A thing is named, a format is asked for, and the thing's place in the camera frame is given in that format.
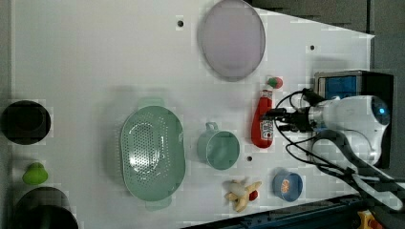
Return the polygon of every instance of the blue bowl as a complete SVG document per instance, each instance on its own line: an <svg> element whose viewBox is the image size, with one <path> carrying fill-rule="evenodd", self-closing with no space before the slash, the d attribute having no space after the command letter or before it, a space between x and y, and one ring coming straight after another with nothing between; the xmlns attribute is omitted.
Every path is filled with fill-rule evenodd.
<svg viewBox="0 0 405 229"><path fill-rule="evenodd" d="M282 191L284 180L287 180L289 184L289 188L286 192ZM303 191L303 180L295 173L282 171L273 179L273 190L274 195L277 197L288 202L293 202L300 197Z"/></svg>

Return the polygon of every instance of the cup handle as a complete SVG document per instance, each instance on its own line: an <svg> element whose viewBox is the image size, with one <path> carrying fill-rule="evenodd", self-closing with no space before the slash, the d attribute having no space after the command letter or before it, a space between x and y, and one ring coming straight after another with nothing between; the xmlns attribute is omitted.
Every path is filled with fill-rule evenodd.
<svg viewBox="0 0 405 229"><path fill-rule="evenodd" d="M205 123L205 126L206 126L206 130L207 131L209 131L209 130L215 130L215 131L217 131L218 130L218 125L217 125L217 123L215 123L215 122L207 122L207 123Z"/></svg>

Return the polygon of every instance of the black bowl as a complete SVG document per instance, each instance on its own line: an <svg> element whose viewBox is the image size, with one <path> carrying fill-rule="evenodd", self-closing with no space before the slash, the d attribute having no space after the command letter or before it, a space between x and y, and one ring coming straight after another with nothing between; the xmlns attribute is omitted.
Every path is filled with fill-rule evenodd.
<svg viewBox="0 0 405 229"><path fill-rule="evenodd" d="M20 216L13 229L78 229L77 221L65 208L44 205L37 206Z"/></svg>
<svg viewBox="0 0 405 229"><path fill-rule="evenodd" d="M1 115L1 131L21 145L42 140L51 129L51 116L40 104L22 100L11 104Z"/></svg>

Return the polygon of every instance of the green toy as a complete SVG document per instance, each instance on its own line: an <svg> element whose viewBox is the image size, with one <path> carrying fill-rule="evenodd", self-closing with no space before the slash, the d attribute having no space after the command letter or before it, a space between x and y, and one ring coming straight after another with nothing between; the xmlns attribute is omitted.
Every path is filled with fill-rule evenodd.
<svg viewBox="0 0 405 229"><path fill-rule="evenodd" d="M23 175L23 181L26 184L37 185L48 179L48 173L41 163L35 162L28 167L27 172Z"/></svg>
<svg viewBox="0 0 405 229"><path fill-rule="evenodd" d="M270 85L273 89L279 89L283 86L283 79L280 77L271 77L267 84Z"/></svg>

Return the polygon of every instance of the black pot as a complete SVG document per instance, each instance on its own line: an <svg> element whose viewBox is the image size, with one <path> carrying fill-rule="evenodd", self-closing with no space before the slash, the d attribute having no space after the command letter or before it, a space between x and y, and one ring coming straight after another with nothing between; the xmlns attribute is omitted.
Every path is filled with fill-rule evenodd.
<svg viewBox="0 0 405 229"><path fill-rule="evenodd" d="M1 131L10 141L31 145L51 129L51 117L40 104L22 100L11 104L1 115Z"/></svg>
<svg viewBox="0 0 405 229"><path fill-rule="evenodd" d="M51 187L36 188L15 207L12 229L78 229L68 198Z"/></svg>

